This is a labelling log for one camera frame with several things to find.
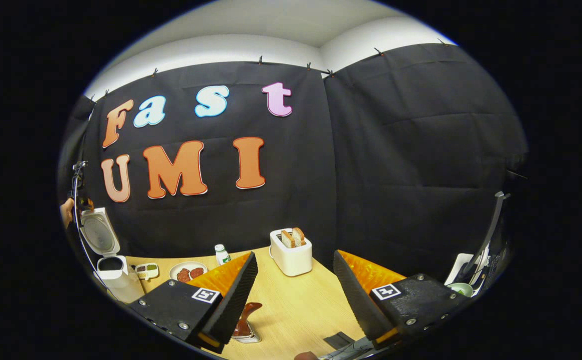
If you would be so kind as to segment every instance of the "white ceiling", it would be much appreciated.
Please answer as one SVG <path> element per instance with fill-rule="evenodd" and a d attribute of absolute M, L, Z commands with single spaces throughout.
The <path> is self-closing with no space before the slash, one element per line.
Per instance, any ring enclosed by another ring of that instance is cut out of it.
<path fill-rule="evenodd" d="M 157 46 L 204 35 L 263 35 L 320 48 L 346 30 L 396 16 L 407 15 L 371 0 L 217 0 L 150 32 L 103 71 Z"/>

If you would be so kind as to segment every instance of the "letter s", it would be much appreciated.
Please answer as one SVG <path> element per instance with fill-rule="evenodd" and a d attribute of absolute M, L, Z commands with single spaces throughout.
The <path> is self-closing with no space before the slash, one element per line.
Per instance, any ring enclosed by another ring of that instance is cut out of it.
<path fill-rule="evenodd" d="M 201 105 L 195 107 L 198 117 L 218 116 L 226 110 L 226 97 L 229 96 L 229 88 L 226 86 L 207 86 L 197 92 L 195 100 Z"/>

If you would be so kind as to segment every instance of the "white container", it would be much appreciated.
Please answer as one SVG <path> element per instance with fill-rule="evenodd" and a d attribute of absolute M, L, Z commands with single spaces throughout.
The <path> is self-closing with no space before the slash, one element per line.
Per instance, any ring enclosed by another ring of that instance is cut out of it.
<path fill-rule="evenodd" d="M 282 236 L 282 230 L 289 234 L 292 228 L 281 228 L 271 232 L 270 255 L 280 270 L 286 276 L 297 276 L 307 273 L 313 269 L 313 244 L 304 237 L 306 244 L 302 246 L 287 248 L 278 236 Z"/>
<path fill-rule="evenodd" d="M 95 253 L 104 256 L 97 260 L 96 271 L 93 273 L 96 278 L 101 280 L 117 300 L 124 303 L 132 303 L 144 296 L 140 278 L 127 264 L 126 257 L 117 255 L 120 243 L 108 221 L 106 210 L 103 207 L 85 210 L 82 212 L 81 222 L 83 227 L 80 232 L 87 244 Z"/>
<path fill-rule="evenodd" d="M 224 265 L 231 260 L 231 255 L 226 251 L 224 245 L 217 244 L 215 246 L 215 259 L 218 265 Z"/>

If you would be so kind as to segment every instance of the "light blue letter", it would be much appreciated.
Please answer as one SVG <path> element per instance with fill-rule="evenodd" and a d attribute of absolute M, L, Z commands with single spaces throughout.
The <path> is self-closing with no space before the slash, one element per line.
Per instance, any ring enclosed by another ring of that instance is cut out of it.
<path fill-rule="evenodd" d="M 136 128 L 143 128 L 147 124 L 156 125 L 162 121 L 166 102 L 165 97 L 161 95 L 148 98 L 140 105 L 140 112 L 133 119 L 133 125 Z"/>
<path fill-rule="evenodd" d="M 226 86 L 207 86 L 197 92 L 195 100 L 201 105 L 195 107 L 198 117 L 218 116 L 226 110 L 226 97 L 229 96 L 229 88 Z"/>

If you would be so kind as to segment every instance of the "human hand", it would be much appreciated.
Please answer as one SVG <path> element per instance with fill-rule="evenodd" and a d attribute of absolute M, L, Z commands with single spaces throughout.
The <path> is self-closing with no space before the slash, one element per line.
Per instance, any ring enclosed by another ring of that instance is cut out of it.
<path fill-rule="evenodd" d="M 73 199 L 67 198 L 66 201 L 60 205 L 60 214 L 62 215 L 62 222 L 64 228 L 68 228 L 71 221 L 73 221 Z"/>
<path fill-rule="evenodd" d="M 301 352 L 295 355 L 293 360 L 318 360 L 318 357 L 311 351 Z"/>

